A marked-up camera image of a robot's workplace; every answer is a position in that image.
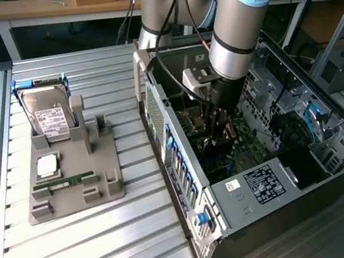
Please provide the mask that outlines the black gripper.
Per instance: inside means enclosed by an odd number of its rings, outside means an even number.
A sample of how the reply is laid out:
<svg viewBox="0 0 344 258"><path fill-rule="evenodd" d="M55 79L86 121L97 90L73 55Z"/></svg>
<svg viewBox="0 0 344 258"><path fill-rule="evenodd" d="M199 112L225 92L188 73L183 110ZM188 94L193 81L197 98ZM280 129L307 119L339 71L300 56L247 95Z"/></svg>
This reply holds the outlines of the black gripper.
<svg viewBox="0 0 344 258"><path fill-rule="evenodd" d="M211 82L210 97L212 103L231 114L237 107L246 77L239 79L221 78Z"/></svg>

